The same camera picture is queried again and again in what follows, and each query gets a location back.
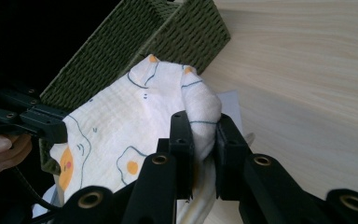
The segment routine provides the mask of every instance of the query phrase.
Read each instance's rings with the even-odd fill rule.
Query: screw hole
[[[271,165],[271,160],[267,157],[259,156],[254,158],[255,163],[263,166]]]
[[[79,199],[77,205],[81,208],[92,208],[97,206],[103,200],[103,194],[100,191],[87,193]]]
[[[186,142],[186,140],[182,139],[182,138],[179,138],[179,139],[176,139],[176,142],[179,143],[179,144],[184,144]]]
[[[358,212],[358,197],[353,195],[341,195],[339,200],[348,208]]]
[[[156,156],[156,157],[153,157],[153,159],[152,159],[152,162],[157,165],[167,163],[167,161],[168,161],[168,158],[165,156]]]

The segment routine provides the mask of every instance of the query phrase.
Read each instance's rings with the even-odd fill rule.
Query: light wooden table
[[[306,191],[358,191],[358,1],[215,0],[231,41],[202,74],[236,90],[253,152]],[[205,223],[241,223],[218,202]]]

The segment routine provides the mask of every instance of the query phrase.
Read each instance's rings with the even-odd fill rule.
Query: fried egg print
[[[67,147],[62,154],[61,161],[61,174],[59,178],[59,185],[63,190],[68,188],[74,172],[74,158],[72,157],[71,149]]]
[[[118,157],[117,168],[121,173],[121,182],[124,185],[129,185],[138,178],[146,156],[135,147],[127,147]]]

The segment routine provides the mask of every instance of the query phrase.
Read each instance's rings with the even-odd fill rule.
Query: white cloth with cartoon print
[[[194,199],[178,202],[177,223],[202,223],[213,207],[213,149],[221,102],[194,68],[149,55],[63,121],[68,143],[50,151],[60,163],[59,185],[67,201],[87,186],[113,192],[136,180],[159,138],[169,138],[172,114],[185,110],[199,167]]]

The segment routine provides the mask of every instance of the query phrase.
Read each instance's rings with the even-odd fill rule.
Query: green woven fabric
[[[230,39],[213,0],[122,0],[41,95],[43,104],[73,111],[149,54],[189,64],[201,74]],[[60,167],[40,142],[42,169]]]

